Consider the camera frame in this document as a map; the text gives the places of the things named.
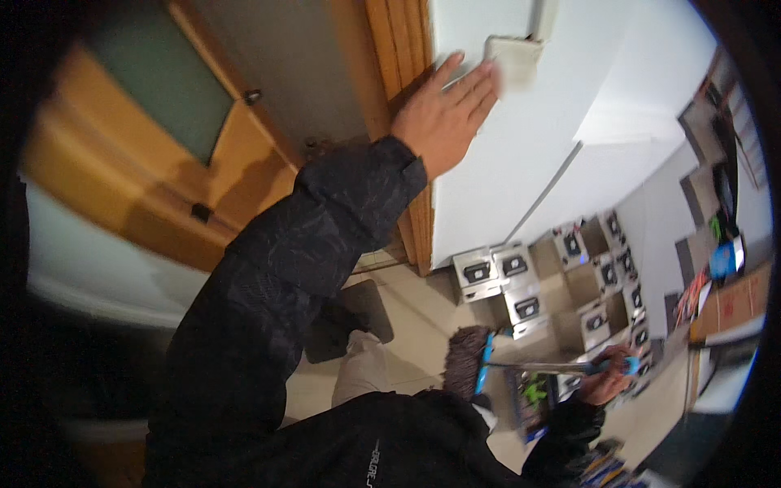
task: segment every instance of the white pants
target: white pants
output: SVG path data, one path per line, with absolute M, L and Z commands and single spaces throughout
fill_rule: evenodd
M 333 389 L 331 407 L 373 391 L 391 391 L 385 346 L 372 333 L 353 330 Z

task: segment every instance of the hand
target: hand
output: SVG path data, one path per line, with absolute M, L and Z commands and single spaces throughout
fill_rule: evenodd
M 429 181 L 464 159 L 497 101 L 498 76 L 490 61 L 442 91 L 463 60 L 461 53 L 451 55 L 409 99 L 390 129 L 421 158 Z
M 635 355 L 637 355 L 635 351 L 623 345 L 610 346 L 602 351 L 591 364 L 598 365 L 609 359 L 610 367 L 599 374 L 584 376 L 580 380 L 577 397 L 584 403 L 604 405 L 626 390 L 632 383 L 632 376 L 624 375 L 626 370 L 624 358 Z

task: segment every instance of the black jacket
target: black jacket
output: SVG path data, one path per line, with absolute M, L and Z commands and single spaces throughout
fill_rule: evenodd
M 441 391 L 366 394 L 277 430 L 305 328 L 425 185 L 385 137 L 307 165 L 250 222 L 171 342 L 144 486 L 576 486 L 604 419 L 577 401 L 555 410 L 522 476 L 491 454 L 472 406 Z

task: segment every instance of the door hinge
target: door hinge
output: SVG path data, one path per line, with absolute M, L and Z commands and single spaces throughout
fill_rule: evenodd
M 196 220 L 200 220 L 203 223 L 207 223 L 209 221 L 209 217 L 212 216 L 212 213 L 214 213 L 214 211 L 206 205 L 203 205 L 202 203 L 196 203 L 193 204 L 193 208 L 190 210 L 190 217 Z
M 244 103 L 254 105 L 262 96 L 263 92 L 260 90 L 247 90 L 244 92 Z

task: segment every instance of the black jacket sleeve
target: black jacket sleeve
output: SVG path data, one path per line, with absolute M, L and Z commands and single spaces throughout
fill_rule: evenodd
M 385 137 L 307 165 L 292 194 L 248 224 L 169 346 L 149 420 L 148 480 L 184 465 L 217 465 L 214 457 L 278 428 L 305 327 L 359 255 L 387 244 L 425 186 L 419 159 Z
M 589 442 L 599 437 L 604 408 L 570 397 L 554 409 L 547 433 L 537 441 L 521 476 L 537 486 L 575 488 L 590 463 Z

